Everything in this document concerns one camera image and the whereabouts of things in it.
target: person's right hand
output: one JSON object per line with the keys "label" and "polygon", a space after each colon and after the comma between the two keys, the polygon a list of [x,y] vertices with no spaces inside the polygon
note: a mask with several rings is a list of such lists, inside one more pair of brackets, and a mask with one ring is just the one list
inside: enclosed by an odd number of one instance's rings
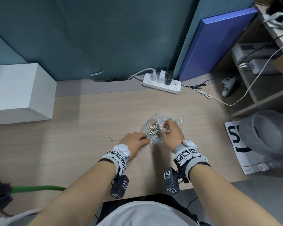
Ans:
{"label": "person's right hand", "polygon": [[162,138],[165,145],[174,153],[176,146],[184,141],[184,136],[178,124],[172,119],[167,119],[162,127],[166,128],[166,126],[169,126],[169,132],[163,132]]}

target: wooden desk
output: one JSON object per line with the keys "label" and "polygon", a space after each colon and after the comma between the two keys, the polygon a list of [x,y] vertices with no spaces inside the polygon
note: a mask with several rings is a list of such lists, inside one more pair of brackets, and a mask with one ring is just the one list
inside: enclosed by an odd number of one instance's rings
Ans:
{"label": "wooden desk", "polygon": [[[218,95],[215,85],[204,90]],[[192,140],[212,167],[228,181],[244,180],[224,128],[230,118],[214,99],[183,88],[178,94],[154,89],[57,97],[53,119],[0,125],[0,179],[18,185],[69,186],[118,144],[140,131],[155,113],[181,116],[185,138]],[[174,165],[165,149],[149,145],[128,163],[126,198],[165,192],[163,172]],[[181,189],[192,184],[181,184]],[[13,195],[11,214],[43,208],[59,191]]]}

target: white cabinet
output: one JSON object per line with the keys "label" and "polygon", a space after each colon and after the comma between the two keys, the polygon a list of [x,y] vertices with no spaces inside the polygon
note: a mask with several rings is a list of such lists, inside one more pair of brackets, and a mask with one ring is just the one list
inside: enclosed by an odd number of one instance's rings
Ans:
{"label": "white cabinet", "polygon": [[0,124],[52,119],[56,86],[37,63],[0,65]]}

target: green cable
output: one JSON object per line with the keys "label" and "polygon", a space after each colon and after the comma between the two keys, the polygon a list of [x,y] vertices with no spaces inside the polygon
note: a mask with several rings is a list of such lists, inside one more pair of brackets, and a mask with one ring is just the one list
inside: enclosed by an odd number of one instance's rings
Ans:
{"label": "green cable", "polygon": [[11,194],[34,192],[39,190],[59,190],[63,191],[66,188],[60,186],[14,186]]}

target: white power strip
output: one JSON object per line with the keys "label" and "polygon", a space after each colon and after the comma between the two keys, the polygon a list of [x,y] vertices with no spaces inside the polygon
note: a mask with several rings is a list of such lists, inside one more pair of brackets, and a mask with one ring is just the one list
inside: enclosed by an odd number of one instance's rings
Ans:
{"label": "white power strip", "polygon": [[171,84],[166,85],[165,84],[166,78],[164,79],[162,83],[159,83],[158,79],[159,78],[157,77],[156,80],[152,81],[151,74],[145,74],[142,85],[146,87],[154,88],[154,89],[167,91],[170,93],[175,93],[175,94],[178,94],[181,91],[181,81],[172,79]]}

